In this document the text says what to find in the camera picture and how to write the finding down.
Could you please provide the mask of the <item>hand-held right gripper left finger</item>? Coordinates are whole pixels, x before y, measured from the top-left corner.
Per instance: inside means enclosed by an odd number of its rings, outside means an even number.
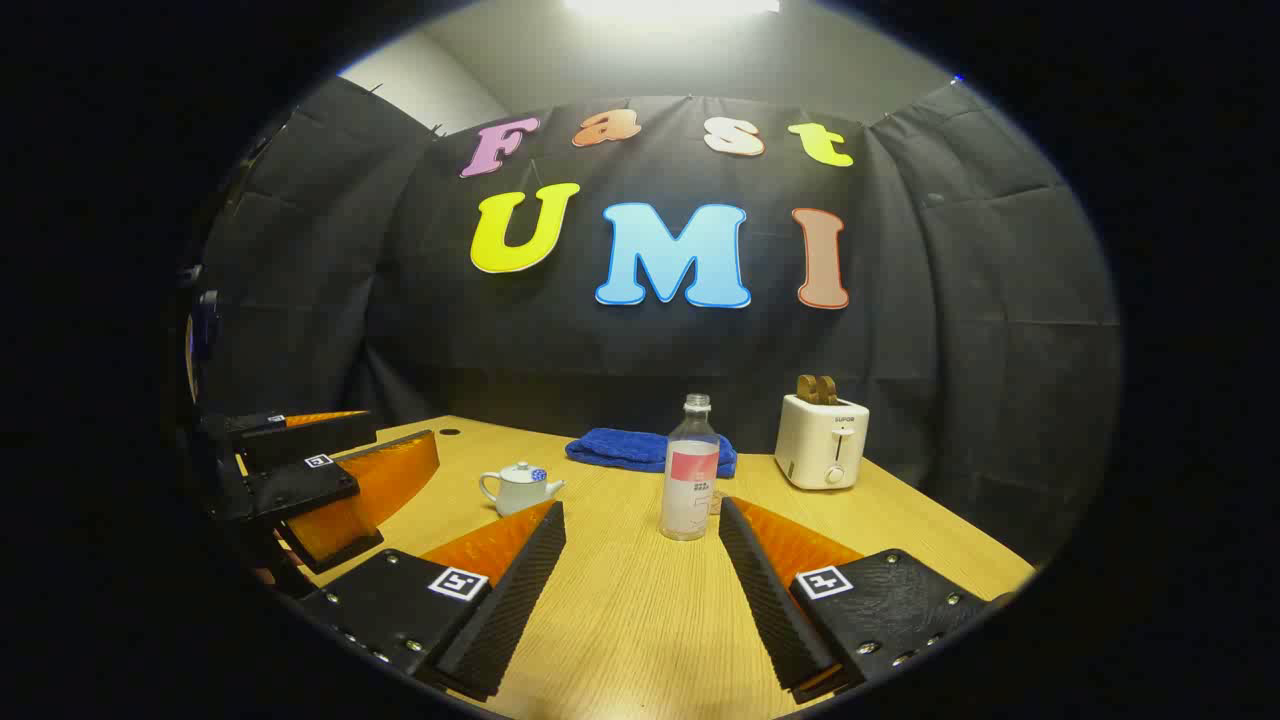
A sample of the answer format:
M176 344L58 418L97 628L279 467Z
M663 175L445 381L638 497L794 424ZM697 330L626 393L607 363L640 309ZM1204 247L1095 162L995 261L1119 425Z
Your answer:
M404 676L476 701L498 693L567 539L549 500L419 556L384 550L300 610Z

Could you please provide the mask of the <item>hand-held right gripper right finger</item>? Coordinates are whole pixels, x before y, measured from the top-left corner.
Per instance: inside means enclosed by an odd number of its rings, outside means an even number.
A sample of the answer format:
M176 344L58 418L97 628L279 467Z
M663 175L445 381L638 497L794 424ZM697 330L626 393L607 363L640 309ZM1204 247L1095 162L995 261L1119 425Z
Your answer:
M977 594L905 550L864 555L744 498L722 501L719 539L797 703L896 675L1011 601Z

